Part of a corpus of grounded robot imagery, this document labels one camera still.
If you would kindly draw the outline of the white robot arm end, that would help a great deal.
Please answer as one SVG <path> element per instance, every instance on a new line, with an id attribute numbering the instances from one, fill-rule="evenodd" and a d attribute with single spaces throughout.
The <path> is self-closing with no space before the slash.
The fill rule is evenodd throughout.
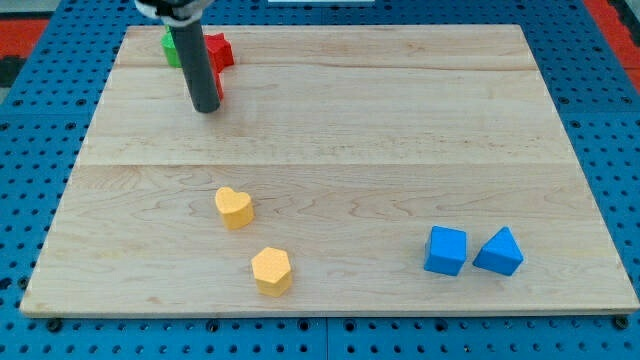
<path id="1" fill-rule="evenodd" d="M 215 0 L 135 0 L 134 5 L 147 18 L 181 28 L 198 22 L 214 2 Z"/>

